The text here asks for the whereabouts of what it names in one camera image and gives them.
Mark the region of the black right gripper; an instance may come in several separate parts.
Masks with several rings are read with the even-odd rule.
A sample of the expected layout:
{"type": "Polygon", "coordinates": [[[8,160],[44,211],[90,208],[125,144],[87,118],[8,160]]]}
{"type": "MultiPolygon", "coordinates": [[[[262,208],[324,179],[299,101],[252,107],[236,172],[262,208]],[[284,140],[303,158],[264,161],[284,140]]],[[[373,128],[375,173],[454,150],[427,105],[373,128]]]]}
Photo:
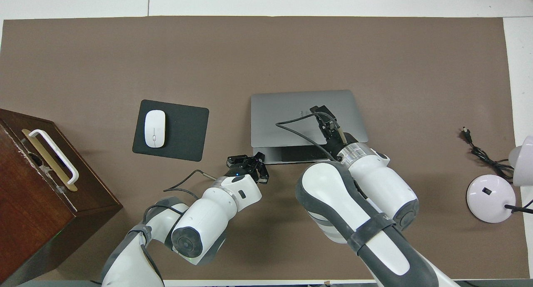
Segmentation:
{"type": "Polygon", "coordinates": [[[339,154],[345,147],[343,141],[343,133],[339,132],[337,126],[333,123],[336,121],[334,114],[325,106],[318,107],[317,105],[310,108],[310,112],[319,117],[319,128],[326,140],[323,146],[330,154],[339,154]]]}

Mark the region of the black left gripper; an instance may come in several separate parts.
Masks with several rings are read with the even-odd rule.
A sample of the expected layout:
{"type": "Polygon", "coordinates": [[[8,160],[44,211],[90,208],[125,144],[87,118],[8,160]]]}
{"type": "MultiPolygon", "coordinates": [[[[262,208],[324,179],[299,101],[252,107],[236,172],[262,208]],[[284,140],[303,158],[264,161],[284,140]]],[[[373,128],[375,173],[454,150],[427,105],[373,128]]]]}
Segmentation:
{"type": "Polygon", "coordinates": [[[255,183],[267,184],[269,180],[269,173],[264,163],[265,154],[257,152],[254,155],[253,166],[239,164],[248,158],[247,155],[234,155],[227,158],[228,171],[225,173],[227,177],[236,177],[250,175],[255,183]]]}

